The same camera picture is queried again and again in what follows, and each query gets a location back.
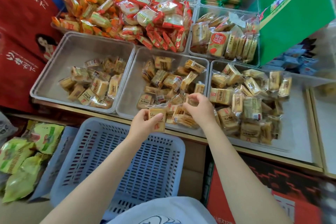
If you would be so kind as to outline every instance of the woman's black hair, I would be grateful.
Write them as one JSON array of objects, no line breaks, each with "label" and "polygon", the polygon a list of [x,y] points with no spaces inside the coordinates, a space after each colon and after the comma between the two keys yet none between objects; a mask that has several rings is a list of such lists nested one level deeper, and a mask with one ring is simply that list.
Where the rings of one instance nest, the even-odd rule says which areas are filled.
[{"label": "woman's black hair", "polygon": [[38,47],[39,47],[39,49],[40,49],[40,51],[41,51],[42,53],[45,53],[45,52],[46,52],[46,49],[45,49],[44,46],[42,46],[42,45],[39,43],[38,39],[39,39],[40,37],[42,37],[44,40],[46,40],[48,44],[57,46],[57,43],[56,43],[55,39],[53,39],[51,36],[48,36],[48,35],[45,35],[45,34],[36,34],[36,35],[35,35],[35,41],[36,41],[36,43],[37,43],[37,45],[38,45]]}]

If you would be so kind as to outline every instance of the green cardboard sign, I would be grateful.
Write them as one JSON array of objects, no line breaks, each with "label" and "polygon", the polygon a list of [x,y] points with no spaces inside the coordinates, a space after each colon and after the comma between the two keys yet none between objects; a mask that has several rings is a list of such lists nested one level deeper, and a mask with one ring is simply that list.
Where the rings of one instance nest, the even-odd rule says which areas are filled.
[{"label": "green cardboard sign", "polygon": [[260,65],[279,56],[336,17],[332,0],[259,0],[259,4]]}]

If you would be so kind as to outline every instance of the right arm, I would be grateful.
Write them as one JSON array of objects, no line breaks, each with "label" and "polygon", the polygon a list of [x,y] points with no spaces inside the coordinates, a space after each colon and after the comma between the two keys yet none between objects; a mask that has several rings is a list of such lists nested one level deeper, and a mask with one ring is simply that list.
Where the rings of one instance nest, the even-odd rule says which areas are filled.
[{"label": "right arm", "polygon": [[213,106],[200,93],[189,95],[197,107],[184,107],[200,125],[216,164],[230,210],[237,224],[292,223],[266,187],[246,165],[216,123]]}]

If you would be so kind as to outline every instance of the left arm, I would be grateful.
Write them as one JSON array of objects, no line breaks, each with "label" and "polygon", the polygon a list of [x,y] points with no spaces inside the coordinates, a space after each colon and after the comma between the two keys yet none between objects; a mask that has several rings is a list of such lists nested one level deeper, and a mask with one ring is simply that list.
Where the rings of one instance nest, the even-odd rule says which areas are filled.
[{"label": "left arm", "polygon": [[124,141],[41,224],[92,224],[101,221],[133,157],[162,118],[162,114],[157,114],[146,120],[147,116],[148,110],[143,109],[134,117]]}]

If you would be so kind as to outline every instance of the white label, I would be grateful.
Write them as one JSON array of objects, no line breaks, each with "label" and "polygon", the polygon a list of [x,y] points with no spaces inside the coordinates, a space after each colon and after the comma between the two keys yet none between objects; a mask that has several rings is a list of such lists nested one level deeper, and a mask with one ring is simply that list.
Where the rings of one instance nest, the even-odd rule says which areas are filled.
[{"label": "white label", "polygon": [[246,22],[242,21],[237,14],[229,12],[229,20],[238,26],[245,28]]}]

